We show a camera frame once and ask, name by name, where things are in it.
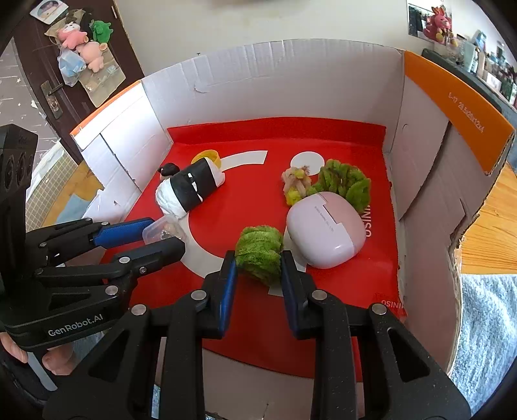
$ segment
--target green pom pom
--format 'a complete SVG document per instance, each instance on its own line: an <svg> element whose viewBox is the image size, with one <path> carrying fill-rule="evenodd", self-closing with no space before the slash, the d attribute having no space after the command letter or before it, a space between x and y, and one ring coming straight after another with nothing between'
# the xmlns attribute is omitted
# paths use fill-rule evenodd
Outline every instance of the green pom pom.
<svg viewBox="0 0 517 420"><path fill-rule="evenodd" d="M346 176L346 189L348 190L356 182L362 181L366 177L359 168L351 167Z"/></svg>
<svg viewBox="0 0 517 420"><path fill-rule="evenodd" d="M346 199L361 214L370 204L371 180L359 168L335 159L328 159L320 169L318 182L313 184L307 195L330 191Z"/></svg>
<svg viewBox="0 0 517 420"><path fill-rule="evenodd" d="M270 286L280 281L283 236L271 226L244 228L235 245L237 267Z"/></svg>
<svg viewBox="0 0 517 420"><path fill-rule="evenodd" d="M364 212L364 209L368 206L368 204L370 204L371 185L371 179L364 178L352 185L346 193L346 200L359 214Z"/></svg>

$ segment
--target white circle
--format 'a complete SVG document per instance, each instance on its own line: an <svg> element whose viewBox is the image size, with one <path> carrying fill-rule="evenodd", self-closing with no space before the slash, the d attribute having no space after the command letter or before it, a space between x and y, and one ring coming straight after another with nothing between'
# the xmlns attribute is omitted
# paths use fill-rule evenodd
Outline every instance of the white circle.
<svg viewBox="0 0 517 420"><path fill-rule="evenodd" d="M316 152L301 152L291 159L291 166L301 168L306 166L309 168L309 175L316 175L322 166L325 166L325 159Z"/></svg>

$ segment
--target plastic container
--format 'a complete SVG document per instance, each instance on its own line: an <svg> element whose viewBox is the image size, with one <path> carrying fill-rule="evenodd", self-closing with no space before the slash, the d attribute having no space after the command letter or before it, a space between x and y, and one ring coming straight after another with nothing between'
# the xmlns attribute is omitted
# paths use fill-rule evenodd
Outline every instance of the plastic container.
<svg viewBox="0 0 517 420"><path fill-rule="evenodd" d="M200 159L203 159L204 157L207 157L210 159L213 163L216 164L216 166L221 169L221 158L219 157L219 153L217 153L217 150L203 150L201 153L198 153L194 156L194 159L192 159L191 163L197 162Z"/></svg>
<svg viewBox="0 0 517 420"><path fill-rule="evenodd" d="M178 219L172 214L159 218L146 227L142 232L142 238L146 245L162 241L175 236L187 243L187 235L179 225Z"/></svg>

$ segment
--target wooden door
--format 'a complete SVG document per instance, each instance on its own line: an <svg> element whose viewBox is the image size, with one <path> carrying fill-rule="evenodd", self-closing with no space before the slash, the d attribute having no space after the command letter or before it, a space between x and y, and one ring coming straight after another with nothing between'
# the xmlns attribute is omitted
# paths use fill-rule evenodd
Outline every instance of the wooden door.
<svg viewBox="0 0 517 420"><path fill-rule="evenodd" d="M88 6L93 10L92 17L95 20L111 22L113 33L108 45L126 75L125 81L112 93L112 96L144 76L112 0L89 0L88 2L66 0L66 3L69 9ZM27 81L45 111L47 121L61 137L61 142L67 152L79 163L83 159L70 136L70 131L96 108L81 83L78 82L74 87L65 85L55 93L63 114L57 119L54 118L45 95L41 91L41 84L48 80L51 87L55 87L63 82L63 78L57 65L59 48L45 35L48 28L48 25L27 14L14 30L14 41Z"/></svg>

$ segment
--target human hand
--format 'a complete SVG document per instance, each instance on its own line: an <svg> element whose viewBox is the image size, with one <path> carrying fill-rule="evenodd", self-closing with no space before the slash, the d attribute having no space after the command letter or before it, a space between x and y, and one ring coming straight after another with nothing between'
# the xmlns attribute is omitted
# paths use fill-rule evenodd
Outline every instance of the human hand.
<svg viewBox="0 0 517 420"><path fill-rule="evenodd" d="M27 352L20 349L9 334L0 333L0 341L7 353L22 363L28 362ZM70 375L78 363L72 343L49 349L42 361L43 366L57 376Z"/></svg>

